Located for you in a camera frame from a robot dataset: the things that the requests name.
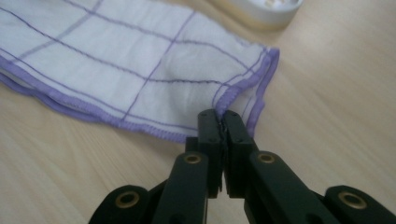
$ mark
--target wood grain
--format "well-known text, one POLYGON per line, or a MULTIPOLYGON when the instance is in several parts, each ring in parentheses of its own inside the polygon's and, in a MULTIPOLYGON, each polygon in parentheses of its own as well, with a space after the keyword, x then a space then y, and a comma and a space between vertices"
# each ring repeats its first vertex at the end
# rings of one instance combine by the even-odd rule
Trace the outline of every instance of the wood grain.
MULTIPOLYGON (((206 1, 172 2, 280 48, 260 149, 320 194, 349 185, 396 213, 396 1, 305 0, 277 32, 249 30, 206 1)), ((87 223, 111 190, 162 182, 183 151, 60 115, 2 84, 0 111, 0 223, 87 223)), ((209 201, 208 223, 248 223, 243 202, 223 192, 209 201)))

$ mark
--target white container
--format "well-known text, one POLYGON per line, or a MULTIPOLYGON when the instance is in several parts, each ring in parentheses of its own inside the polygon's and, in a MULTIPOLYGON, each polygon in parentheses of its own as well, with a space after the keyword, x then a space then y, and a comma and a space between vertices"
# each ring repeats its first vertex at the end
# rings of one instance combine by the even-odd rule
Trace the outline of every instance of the white container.
POLYGON ((246 26, 280 29, 293 19, 304 0, 207 0, 246 26))

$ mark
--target wooden table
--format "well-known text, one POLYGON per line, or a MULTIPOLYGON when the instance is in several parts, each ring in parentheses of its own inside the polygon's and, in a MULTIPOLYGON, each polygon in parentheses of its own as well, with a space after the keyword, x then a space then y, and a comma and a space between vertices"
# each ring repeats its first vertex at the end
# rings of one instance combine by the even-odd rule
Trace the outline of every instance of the wooden table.
MULTIPOLYGON (((305 0, 290 26, 245 28, 206 1, 193 7, 248 40, 279 47, 256 130, 312 190, 349 185, 396 213, 396 1, 305 0)), ((87 223, 113 189, 151 189, 182 145, 60 115, 0 85, 0 223, 87 223)), ((242 200, 210 200, 208 223, 248 223, 242 200)))

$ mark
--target metal rivet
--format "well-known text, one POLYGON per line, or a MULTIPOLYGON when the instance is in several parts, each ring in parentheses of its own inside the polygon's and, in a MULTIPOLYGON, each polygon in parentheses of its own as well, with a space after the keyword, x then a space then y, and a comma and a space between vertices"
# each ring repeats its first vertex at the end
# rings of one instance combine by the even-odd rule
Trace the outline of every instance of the metal rivet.
POLYGON ((184 157, 184 161, 189 164, 195 164, 201 161, 201 157, 198 155, 188 155, 184 157))
POLYGON ((261 153, 259 154, 259 161, 264 162, 264 163, 273 163, 275 161, 275 158, 272 155, 261 153))
POLYGON ((344 204, 348 205, 349 207, 355 208, 355 209, 364 209, 367 207, 367 202, 364 201, 362 197, 360 197, 354 193, 342 191, 338 194, 338 198, 344 204))
POLYGON ((139 194, 135 191, 126 191, 120 194, 116 199, 118 208, 129 208, 135 206, 139 202, 139 194))

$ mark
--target checkered cloth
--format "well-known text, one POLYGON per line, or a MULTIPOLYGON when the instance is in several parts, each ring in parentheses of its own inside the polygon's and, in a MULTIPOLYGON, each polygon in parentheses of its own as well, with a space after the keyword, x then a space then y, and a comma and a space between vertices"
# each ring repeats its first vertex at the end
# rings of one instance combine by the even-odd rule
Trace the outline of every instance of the checkered cloth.
POLYGON ((0 80, 68 116, 184 142, 196 116, 253 134, 278 49, 148 0, 0 0, 0 80))

